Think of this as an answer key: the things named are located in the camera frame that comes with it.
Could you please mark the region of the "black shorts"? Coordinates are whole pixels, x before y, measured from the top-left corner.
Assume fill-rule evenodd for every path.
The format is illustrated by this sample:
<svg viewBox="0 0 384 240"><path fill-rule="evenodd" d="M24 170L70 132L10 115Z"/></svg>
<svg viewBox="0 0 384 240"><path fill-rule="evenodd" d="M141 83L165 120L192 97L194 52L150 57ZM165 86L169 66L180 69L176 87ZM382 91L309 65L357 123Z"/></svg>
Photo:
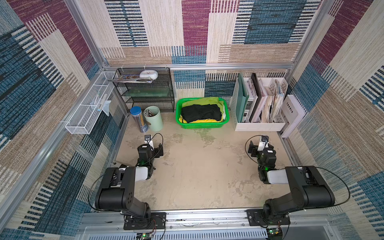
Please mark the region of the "black shorts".
<svg viewBox="0 0 384 240"><path fill-rule="evenodd" d="M187 122L196 120L214 119L222 121L223 113L217 104L214 105L191 105L181 108L181 115Z"/></svg>

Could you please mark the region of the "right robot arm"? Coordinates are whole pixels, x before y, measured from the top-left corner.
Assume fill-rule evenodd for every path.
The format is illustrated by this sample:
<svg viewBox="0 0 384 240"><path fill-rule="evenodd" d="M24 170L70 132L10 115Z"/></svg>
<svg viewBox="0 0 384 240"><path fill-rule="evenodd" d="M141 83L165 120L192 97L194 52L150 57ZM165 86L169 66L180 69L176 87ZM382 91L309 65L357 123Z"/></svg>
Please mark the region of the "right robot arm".
<svg viewBox="0 0 384 240"><path fill-rule="evenodd" d="M260 149L253 143L250 143L247 153L257 159L258 174L263 184L288 185L290 188L288 194L266 200L262 209L248 210L251 226L285 225L290 223L289 213L335 205L335 195L316 167L285 167L277 170L274 148L265 146Z"/></svg>

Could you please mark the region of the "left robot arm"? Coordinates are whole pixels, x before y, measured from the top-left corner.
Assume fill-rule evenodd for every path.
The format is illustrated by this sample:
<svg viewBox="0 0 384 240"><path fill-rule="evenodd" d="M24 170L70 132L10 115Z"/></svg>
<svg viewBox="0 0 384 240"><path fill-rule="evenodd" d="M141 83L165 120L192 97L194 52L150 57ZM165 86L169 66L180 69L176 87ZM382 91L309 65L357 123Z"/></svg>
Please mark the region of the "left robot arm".
<svg viewBox="0 0 384 240"><path fill-rule="evenodd" d="M100 212L119 212L124 218L124 230L163 229L163 218L152 215L150 205L135 197L136 182L152 177L154 159L164 155L163 145L153 148L142 144L138 153L135 167L106 169L92 207Z"/></svg>

